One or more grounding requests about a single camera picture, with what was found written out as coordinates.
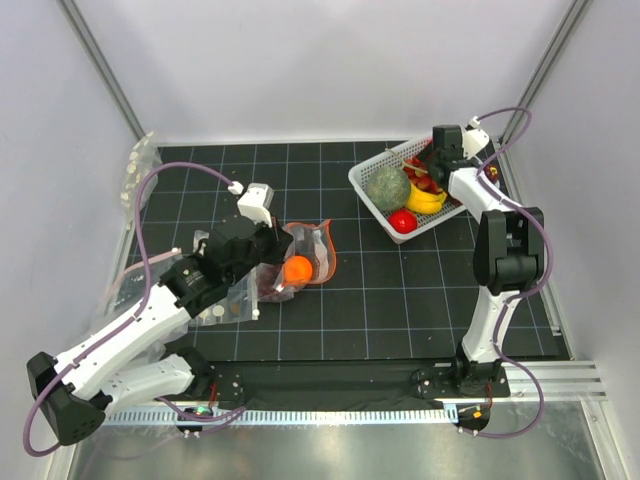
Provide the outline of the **purple grape bunch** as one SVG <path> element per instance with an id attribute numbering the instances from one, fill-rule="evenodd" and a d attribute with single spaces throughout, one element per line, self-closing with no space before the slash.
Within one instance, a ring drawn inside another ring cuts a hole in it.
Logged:
<path id="1" fill-rule="evenodd" d="M 283 288 L 278 290 L 281 265 L 260 264 L 256 269 L 256 288 L 259 302 L 280 303 L 291 300 L 294 293 Z"/>

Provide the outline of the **orange fruit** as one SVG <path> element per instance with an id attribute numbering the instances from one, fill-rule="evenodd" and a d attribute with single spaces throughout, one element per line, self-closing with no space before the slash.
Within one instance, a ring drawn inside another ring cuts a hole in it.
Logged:
<path id="1" fill-rule="evenodd" d="M 284 285 L 306 285 L 313 277 L 313 265 L 311 261 L 300 255 L 288 258 L 283 264 Z"/>

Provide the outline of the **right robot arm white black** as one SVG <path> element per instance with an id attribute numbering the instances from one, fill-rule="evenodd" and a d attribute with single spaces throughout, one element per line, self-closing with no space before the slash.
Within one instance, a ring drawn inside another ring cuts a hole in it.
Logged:
<path id="1" fill-rule="evenodd" d="M 478 298 L 450 372 L 453 389 L 463 396 L 480 395 L 499 380 L 502 344 L 513 313 L 545 269 L 544 238 L 538 230 L 542 212 L 504 195 L 476 163 L 489 143 L 478 125 L 438 125 L 426 157 L 437 186 L 478 223 L 472 262 Z"/>

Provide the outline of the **clear zip bag red zipper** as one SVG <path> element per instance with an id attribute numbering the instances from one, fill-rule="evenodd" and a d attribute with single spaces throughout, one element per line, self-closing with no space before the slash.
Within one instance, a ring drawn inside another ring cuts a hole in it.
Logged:
<path id="1" fill-rule="evenodd" d="M 331 238 L 331 220 L 320 224 L 290 222 L 284 226 L 293 241 L 284 262 L 257 267 L 259 302 L 280 303 L 294 298 L 307 286 L 329 281 L 337 268 L 337 254 Z"/>

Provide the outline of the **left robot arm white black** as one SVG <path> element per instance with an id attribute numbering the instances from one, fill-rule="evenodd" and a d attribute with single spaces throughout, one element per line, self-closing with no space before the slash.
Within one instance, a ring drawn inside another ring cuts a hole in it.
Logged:
<path id="1" fill-rule="evenodd" d="M 193 348 L 143 367 L 127 365 L 225 299 L 254 268 L 283 263 L 292 242 L 276 219 L 229 217 L 96 334 L 56 356 L 39 352 L 31 357 L 26 370 L 34 405 L 23 429 L 25 450 L 41 454 L 30 442 L 36 413 L 43 414 L 59 446 L 70 446 L 93 434 L 108 415 L 138 402 L 166 395 L 207 396 L 213 371 Z"/>

